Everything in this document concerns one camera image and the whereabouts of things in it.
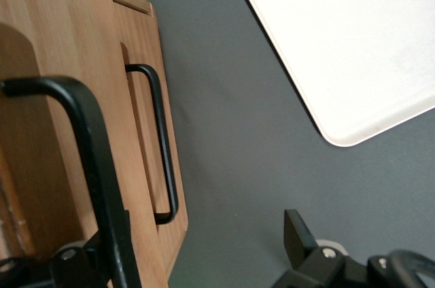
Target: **silver bolt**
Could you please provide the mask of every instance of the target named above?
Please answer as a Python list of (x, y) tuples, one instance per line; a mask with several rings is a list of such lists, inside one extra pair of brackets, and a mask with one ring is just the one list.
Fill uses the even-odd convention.
[(381, 257), (379, 259), (379, 264), (381, 265), (382, 269), (386, 269), (387, 268), (387, 259), (385, 259), (384, 257)]
[(335, 253), (335, 251), (333, 249), (322, 249), (322, 252), (324, 252), (325, 257), (327, 257), (328, 259), (334, 259), (335, 257), (337, 257), (337, 253)]
[(77, 252), (75, 252), (75, 250), (73, 249), (68, 249), (67, 251), (63, 252), (62, 255), (60, 256), (61, 259), (63, 259), (64, 261), (67, 261), (68, 259), (71, 259), (72, 257), (74, 257), (74, 255)]

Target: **black handle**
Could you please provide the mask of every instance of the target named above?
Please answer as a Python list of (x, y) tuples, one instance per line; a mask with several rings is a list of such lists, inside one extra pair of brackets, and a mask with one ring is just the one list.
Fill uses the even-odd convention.
[(154, 219), (158, 225), (164, 225), (171, 222), (178, 211), (177, 187), (175, 185), (175, 176), (172, 165), (171, 149), (169, 147), (168, 130), (166, 118), (164, 117), (162, 89), (158, 74), (151, 66), (145, 64), (131, 64), (125, 66), (126, 72), (140, 72), (146, 75), (150, 83), (152, 104), (154, 107), (154, 117), (156, 118), (158, 143), (160, 145), (160, 154), (162, 156), (164, 180), (166, 181), (169, 212), (154, 213)]
[(435, 262), (421, 254), (397, 250), (387, 258), (387, 278), (392, 287), (426, 288), (417, 274), (435, 279)]
[(98, 102), (82, 82), (70, 77), (32, 77), (0, 83), (6, 96), (45, 94), (65, 109), (73, 127), (80, 159), (107, 252), (115, 288), (139, 288), (141, 282), (122, 205), (109, 139)]

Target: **white tray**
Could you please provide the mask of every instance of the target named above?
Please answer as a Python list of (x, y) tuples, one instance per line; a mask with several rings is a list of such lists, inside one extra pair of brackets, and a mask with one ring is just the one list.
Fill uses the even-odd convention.
[(332, 144), (435, 107), (435, 0), (249, 1)]

